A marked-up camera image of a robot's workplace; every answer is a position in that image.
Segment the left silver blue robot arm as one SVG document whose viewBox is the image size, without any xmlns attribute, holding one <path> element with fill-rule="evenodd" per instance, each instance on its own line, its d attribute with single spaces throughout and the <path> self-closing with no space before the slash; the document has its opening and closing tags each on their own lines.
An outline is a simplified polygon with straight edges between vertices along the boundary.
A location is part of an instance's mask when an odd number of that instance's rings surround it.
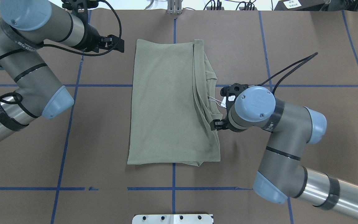
<svg viewBox="0 0 358 224">
<path fill-rule="evenodd" d="M 89 24 L 88 10 L 98 7 L 98 0 L 63 0 L 61 7 L 48 0 L 0 1 L 0 70 L 18 86 L 0 96 L 0 142 L 40 116 L 53 119 L 74 105 L 39 49 L 94 57 L 125 51 L 120 18 L 108 1 L 103 3 L 118 21 L 118 36 L 102 36 Z"/>
</svg>

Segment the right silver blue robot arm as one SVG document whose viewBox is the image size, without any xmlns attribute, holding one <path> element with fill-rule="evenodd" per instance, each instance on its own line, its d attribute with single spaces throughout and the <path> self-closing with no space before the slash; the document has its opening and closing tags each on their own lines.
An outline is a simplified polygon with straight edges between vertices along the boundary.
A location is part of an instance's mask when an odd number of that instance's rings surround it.
<svg viewBox="0 0 358 224">
<path fill-rule="evenodd" d="M 306 145 L 318 143 L 326 132 L 322 113 L 285 102 L 260 85 L 234 83 L 220 95 L 227 116 L 215 119 L 213 129 L 270 132 L 252 187 L 257 195 L 277 204 L 297 198 L 358 220 L 358 185 L 300 164 Z"/>
</svg>

